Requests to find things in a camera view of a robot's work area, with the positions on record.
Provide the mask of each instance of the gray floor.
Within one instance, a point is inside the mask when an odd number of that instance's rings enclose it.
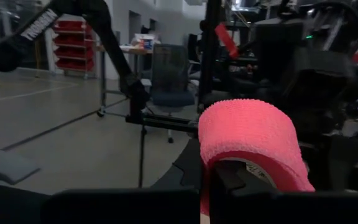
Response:
[[[0,74],[0,149],[99,108],[97,80],[53,77],[18,70]],[[108,83],[114,88],[114,82]],[[109,95],[109,103],[123,99]],[[127,114],[127,102],[109,111]],[[174,116],[194,118],[195,107]],[[153,184],[177,158],[189,137],[149,128],[146,137],[145,185]],[[53,194],[65,189],[136,187],[140,126],[118,116],[89,116],[7,153],[40,164],[42,171],[17,188]]]

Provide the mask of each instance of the pink tape roll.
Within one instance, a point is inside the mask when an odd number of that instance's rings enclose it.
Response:
[[[259,100],[227,100],[210,106],[200,117],[201,158],[208,171],[216,161],[236,158],[262,168],[278,190],[314,191],[301,158],[291,119]],[[209,214],[208,186],[202,192],[201,212]]]

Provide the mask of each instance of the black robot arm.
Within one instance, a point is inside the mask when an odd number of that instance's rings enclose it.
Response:
[[[51,0],[37,15],[24,24],[15,34],[0,41],[0,72],[15,70],[28,49],[62,15],[84,17],[110,56],[121,79],[121,91],[143,105],[149,99],[140,80],[130,69],[118,41],[111,29],[111,16],[103,0]]]

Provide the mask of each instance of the shelving unit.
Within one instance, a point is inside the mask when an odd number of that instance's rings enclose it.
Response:
[[[83,73],[83,78],[96,78],[95,36],[92,28],[85,21],[58,21],[53,27],[54,50],[58,60],[57,68],[65,75],[69,72]]]

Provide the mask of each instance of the blue office chair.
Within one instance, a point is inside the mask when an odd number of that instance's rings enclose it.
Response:
[[[195,97],[188,90],[188,67],[186,47],[154,45],[150,95],[152,103],[169,116],[195,103]],[[168,130],[168,142],[173,143],[171,130]]]

